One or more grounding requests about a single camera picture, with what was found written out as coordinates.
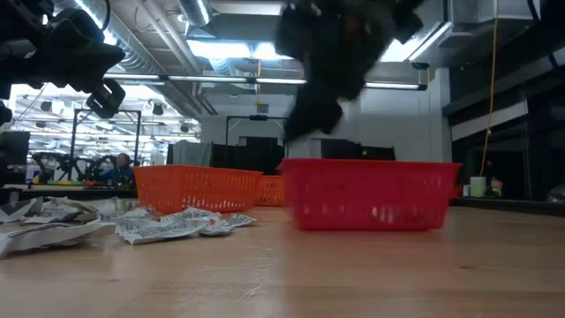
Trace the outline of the multicoloured striped bar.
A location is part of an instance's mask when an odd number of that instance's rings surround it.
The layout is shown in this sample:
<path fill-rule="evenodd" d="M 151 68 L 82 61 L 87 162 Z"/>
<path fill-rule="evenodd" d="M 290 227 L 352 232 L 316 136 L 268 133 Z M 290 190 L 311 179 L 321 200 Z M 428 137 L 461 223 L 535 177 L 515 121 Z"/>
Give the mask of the multicoloured striped bar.
<path fill-rule="evenodd" d="M 48 180 L 46 183 L 32 182 L 30 186 L 99 186 L 100 184 L 96 181 L 69 181 L 69 180 Z"/>

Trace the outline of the small red-orange plastic basket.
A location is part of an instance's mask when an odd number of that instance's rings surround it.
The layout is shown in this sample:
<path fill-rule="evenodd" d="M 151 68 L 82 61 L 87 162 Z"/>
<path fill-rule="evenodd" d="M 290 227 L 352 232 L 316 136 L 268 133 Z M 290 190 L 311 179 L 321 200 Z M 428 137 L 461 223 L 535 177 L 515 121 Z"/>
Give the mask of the small red-orange plastic basket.
<path fill-rule="evenodd" d="M 287 158 L 278 170 L 294 224 L 320 231 L 440 229 L 460 163 Z"/>

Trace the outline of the grey hanging cloth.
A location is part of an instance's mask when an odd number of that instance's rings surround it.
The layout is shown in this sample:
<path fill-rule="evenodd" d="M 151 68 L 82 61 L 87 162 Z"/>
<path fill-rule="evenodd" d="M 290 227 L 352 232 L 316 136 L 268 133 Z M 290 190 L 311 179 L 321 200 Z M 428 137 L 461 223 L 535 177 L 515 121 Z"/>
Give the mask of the grey hanging cloth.
<path fill-rule="evenodd" d="M 211 163 L 213 145 L 181 140 L 169 144 L 168 164 L 187 164 L 208 167 Z"/>

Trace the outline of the black cabinet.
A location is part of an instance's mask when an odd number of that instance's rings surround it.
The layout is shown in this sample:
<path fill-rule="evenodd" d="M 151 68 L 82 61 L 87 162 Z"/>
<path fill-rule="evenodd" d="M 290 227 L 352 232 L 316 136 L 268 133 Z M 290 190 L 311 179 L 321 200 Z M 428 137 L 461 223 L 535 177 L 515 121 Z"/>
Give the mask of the black cabinet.
<path fill-rule="evenodd" d="M 323 159 L 396 160 L 393 148 L 368 147 L 349 140 L 321 140 L 320 156 Z"/>

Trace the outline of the silver round ventilation duct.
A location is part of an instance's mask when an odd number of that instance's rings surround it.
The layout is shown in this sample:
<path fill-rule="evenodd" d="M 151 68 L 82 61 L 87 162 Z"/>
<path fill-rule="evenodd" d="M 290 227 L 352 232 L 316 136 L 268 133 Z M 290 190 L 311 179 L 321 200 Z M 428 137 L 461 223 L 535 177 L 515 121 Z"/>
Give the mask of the silver round ventilation duct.
<path fill-rule="evenodd" d="M 177 0 L 186 21 L 194 27 L 203 27 L 213 18 L 208 0 Z"/>

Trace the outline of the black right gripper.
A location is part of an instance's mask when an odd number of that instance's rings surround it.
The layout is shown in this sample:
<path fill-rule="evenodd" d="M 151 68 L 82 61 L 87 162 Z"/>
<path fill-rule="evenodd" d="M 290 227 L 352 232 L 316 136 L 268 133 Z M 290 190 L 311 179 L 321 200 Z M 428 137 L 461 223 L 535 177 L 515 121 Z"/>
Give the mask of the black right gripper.
<path fill-rule="evenodd" d="M 337 98 L 323 87 L 303 85 L 298 88 L 290 119 L 283 128 L 283 141 L 295 142 L 311 132 L 308 122 L 317 122 L 316 128 L 332 134 L 343 117 Z"/>

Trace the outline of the black monitor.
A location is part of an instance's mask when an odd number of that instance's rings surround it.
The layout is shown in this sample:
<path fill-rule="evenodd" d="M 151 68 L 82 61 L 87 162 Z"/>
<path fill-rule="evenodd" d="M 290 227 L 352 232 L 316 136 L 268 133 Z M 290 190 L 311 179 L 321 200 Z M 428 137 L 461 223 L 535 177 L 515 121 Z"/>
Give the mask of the black monitor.
<path fill-rule="evenodd" d="M 23 184 L 30 132 L 0 133 L 0 188 L 8 184 Z"/>

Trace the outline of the bright ceiling light panel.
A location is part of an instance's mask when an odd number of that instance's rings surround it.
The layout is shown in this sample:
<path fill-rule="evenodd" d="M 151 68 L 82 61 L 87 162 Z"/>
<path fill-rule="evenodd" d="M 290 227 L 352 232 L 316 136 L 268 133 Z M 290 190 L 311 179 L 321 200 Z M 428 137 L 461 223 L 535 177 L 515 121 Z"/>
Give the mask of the bright ceiling light panel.
<path fill-rule="evenodd" d="M 204 42 L 187 40 L 193 55 L 208 59 L 252 58 L 260 60 L 290 60 L 290 57 L 279 55 L 272 42 Z"/>

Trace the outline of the black partition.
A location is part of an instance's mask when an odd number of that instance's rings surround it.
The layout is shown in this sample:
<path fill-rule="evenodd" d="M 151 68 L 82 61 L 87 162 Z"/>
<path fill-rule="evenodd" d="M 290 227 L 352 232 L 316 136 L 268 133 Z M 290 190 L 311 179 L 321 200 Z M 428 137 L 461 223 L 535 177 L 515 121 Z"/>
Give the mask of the black partition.
<path fill-rule="evenodd" d="M 214 144 L 210 166 L 277 175 L 284 148 L 274 137 L 242 137 L 236 146 Z"/>

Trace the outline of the orange plastic basket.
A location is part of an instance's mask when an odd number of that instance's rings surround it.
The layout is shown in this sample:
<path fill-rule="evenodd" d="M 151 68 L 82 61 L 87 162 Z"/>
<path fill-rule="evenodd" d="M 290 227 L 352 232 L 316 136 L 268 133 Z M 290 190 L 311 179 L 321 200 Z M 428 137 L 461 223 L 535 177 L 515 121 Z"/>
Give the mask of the orange plastic basket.
<path fill-rule="evenodd" d="M 284 180 L 282 176 L 261 176 L 255 192 L 255 206 L 283 207 Z"/>
<path fill-rule="evenodd" d="M 135 167 L 133 173 L 139 204 L 164 215 L 187 208 L 246 211 L 261 177 L 258 171 L 175 164 Z"/>

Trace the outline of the long ceiling light strip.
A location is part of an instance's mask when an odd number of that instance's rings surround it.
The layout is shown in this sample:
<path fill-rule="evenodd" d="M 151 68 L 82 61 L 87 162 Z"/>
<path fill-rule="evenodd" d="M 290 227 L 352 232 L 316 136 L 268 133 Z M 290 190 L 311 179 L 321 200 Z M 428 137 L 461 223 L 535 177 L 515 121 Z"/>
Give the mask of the long ceiling light strip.
<path fill-rule="evenodd" d="M 106 73 L 104 79 L 110 80 L 141 80 L 141 81 L 187 81 L 199 83 L 226 83 L 226 84 L 272 84 L 272 85 L 302 85 L 304 79 L 278 79 L 257 77 L 225 77 L 204 75 L 154 75 L 154 74 L 128 74 L 128 73 Z M 366 82 L 365 88 L 386 90 L 410 90 L 424 91 L 427 84 L 408 84 L 392 82 Z"/>

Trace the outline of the person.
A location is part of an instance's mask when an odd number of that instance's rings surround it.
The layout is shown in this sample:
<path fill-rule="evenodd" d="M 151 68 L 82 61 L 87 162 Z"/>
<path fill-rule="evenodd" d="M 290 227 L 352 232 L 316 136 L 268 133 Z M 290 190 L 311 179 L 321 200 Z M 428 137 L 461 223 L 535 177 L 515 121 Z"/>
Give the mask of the person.
<path fill-rule="evenodd" d="M 117 156 L 117 165 L 114 170 L 108 170 L 102 174 L 99 181 L 104 185 L 112 186 L 130 186 L 133 184 L 133 169 L 130 166 L 131 159 L 125 153 Z"/>

